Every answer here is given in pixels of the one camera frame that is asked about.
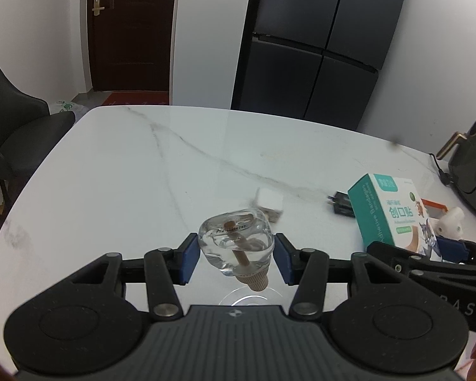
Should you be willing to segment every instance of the ribbed black surface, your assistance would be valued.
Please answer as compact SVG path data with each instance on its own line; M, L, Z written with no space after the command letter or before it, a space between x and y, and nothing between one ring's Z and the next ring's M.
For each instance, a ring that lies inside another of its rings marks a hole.
M183 319L154 324L141 346L114 367L67 381L369 381L378 375L339 356L315 324L278 306L193 306ZM20 380L54 379L28 373ZM455 381L451 370L409 380Z

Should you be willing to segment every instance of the marble tabletop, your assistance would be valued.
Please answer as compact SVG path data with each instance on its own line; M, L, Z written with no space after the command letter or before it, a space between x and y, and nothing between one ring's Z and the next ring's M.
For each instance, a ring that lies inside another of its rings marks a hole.
M2 332L17 306L106 252L135 258L177 247L208 217L249 207L258 187L284 196L275 233L349 258L363 249L358 226L335 215L327 196L365 173L410 178L424 198L459 204L428 155L360 133L236 110L90 111L42 163L0 231L0 362L14 370ZM465 238L476 240L476 217L464 211ZM286 308L296 288L283 284L274 264L268 276L273 295L263 301ZM326 309L345 297L332 285ZM241 287L201 256L191 282L176 291L187 310L228 302ZM147 309L142 284L128 285L126 298Z

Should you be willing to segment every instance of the power cord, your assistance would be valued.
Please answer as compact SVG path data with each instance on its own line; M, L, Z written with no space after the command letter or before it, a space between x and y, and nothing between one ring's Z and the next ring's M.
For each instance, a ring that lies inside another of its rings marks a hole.
M440 182L445 186L448 186L450 183L453 183L453 179L451 179L451 175L449 173L446 173L444 170L440 168L439 164L437 163L437 159L435 158L435 155L433 153L429 153L429 155L432 156L433 161L435 165L437 166Z

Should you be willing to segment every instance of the refrigerator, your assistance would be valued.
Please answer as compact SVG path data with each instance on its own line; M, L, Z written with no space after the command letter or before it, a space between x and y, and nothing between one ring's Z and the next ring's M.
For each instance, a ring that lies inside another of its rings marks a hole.
M404 0L249 0L231 108L356 130Z

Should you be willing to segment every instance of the teal and white box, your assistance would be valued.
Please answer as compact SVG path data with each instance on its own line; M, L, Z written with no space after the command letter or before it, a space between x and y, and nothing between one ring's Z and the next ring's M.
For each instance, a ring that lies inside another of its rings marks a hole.
M427 211L411 179L369 173L348 194L365 248L379 241L441 260Z

